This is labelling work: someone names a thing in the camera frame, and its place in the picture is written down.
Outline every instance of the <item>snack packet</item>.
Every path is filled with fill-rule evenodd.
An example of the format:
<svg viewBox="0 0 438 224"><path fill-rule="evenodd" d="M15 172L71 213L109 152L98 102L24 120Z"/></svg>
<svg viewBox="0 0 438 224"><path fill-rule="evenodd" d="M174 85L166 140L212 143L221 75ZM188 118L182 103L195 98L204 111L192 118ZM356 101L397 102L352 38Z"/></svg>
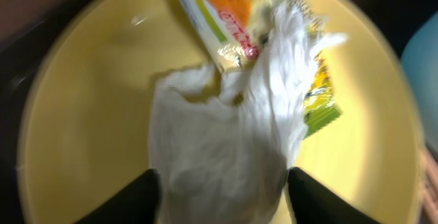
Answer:
<svg viewBox="0 0 438 224"><path fill-rule="evenodd" d="M314 16L305 0L180 0L221 73L249 69L268 41L271 10L276 2L297 5L311 21L308 33L321 36L324 19ZM340 115L322 53L319 69L305 98L308 136Z"/></svg>

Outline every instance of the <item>dark table surface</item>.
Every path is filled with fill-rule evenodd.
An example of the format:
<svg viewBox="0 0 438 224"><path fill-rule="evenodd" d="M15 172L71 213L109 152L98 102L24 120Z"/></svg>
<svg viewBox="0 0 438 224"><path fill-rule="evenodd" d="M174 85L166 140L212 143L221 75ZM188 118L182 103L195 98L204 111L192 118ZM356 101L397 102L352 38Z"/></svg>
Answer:
<svg viewBox="0 0 438 224"><path fill-rule="evenodd" d="M90 0L0 0L0 222L22 223L16 187L21 114L45 53ZM400 55L438 0L352 0Z"/></svg>

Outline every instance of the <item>white tissue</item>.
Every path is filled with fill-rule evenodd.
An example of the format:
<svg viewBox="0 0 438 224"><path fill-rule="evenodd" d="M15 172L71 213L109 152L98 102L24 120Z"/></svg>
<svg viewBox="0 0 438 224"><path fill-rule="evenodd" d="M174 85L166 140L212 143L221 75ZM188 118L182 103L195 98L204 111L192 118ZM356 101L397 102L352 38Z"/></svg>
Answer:
<svg viewBox="0 0 438 224"><path fill-rule="evenodd" d="M162 186L162 223L269 223L286 171L307 126L303 100L322 47L344 36L310 38L297 10L280 5L274 29L252 71L222 76L219 97L189 103L213 66L176 72L155 90L149 128L150 167ZM233 106L242 92L244 100Z"/></svg>

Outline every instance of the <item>blue object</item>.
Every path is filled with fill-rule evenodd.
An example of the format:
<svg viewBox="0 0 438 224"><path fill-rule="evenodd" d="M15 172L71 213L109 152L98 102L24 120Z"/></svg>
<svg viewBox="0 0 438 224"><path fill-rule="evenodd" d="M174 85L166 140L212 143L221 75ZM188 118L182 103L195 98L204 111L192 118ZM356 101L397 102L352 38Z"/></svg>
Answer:
<svg viewBox="0 0 438 224"><path fill-rule="evenodd" d="M409 41L402 65L420 109L426 143L437 155L438 12Z"/></svg>

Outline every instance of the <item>plate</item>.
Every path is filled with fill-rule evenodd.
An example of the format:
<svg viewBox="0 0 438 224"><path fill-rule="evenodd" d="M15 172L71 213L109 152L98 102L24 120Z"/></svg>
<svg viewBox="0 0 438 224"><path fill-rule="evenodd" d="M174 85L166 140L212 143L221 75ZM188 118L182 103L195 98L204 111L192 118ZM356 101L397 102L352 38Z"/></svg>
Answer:
<svg viewBox="0 0 438 224"><path fill-rule="evenodd" d="M422 130L395 55L348 0L309 0L343 114L303 143L297 165L382 223L418 215ZM148 168L153 83L209 62L178 0L96 0L54 44L21 130L19 187L29 223L72 223ZM274 223L289 223L284 201Z"/></svg>

